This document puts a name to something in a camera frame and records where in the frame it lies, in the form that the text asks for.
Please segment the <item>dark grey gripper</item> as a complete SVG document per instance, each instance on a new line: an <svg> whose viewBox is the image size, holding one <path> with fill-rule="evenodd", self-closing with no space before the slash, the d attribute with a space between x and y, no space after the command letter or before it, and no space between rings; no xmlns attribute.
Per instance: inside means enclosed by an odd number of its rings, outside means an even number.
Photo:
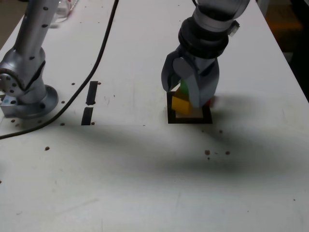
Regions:
<svg viewBox="0 0 309 232"><path fill-rule="evenodd" d="M187 86L191 105L201 108L214 96L218 85L217 58L194 56L179 45L166 57L161 72L162 87L166 92L171 92L180 80Z"/></svg>

